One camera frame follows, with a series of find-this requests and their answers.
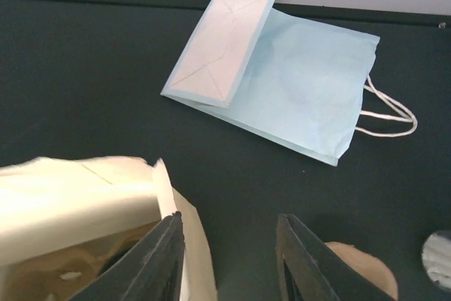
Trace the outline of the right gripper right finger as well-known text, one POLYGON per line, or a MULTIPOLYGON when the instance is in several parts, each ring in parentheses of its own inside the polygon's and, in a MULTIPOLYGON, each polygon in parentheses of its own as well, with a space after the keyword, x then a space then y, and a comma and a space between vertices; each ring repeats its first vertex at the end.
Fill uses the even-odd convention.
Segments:
POLYGON ((392 300, 348 266, 292 214, 278 216, 276 256, 282 300, 392 300))

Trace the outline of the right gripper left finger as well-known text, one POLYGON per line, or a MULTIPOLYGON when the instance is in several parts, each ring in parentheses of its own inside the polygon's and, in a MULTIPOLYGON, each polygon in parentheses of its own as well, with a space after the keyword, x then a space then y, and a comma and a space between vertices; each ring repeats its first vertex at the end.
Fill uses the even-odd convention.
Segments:
POLYGON ((179 300, 185 242, 182 214, 164 217, 143 239, 71 300, 179 300))

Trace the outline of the brown paper bag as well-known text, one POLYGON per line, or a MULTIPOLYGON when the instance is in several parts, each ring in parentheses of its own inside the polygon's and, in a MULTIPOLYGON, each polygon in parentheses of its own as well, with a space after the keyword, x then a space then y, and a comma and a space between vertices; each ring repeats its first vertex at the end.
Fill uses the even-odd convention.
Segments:
POLYGON ((38 157, 1 169, 1 299, 68 300, 180 212, 181 300, 218 297, 197 209, 162 160, 38 157))

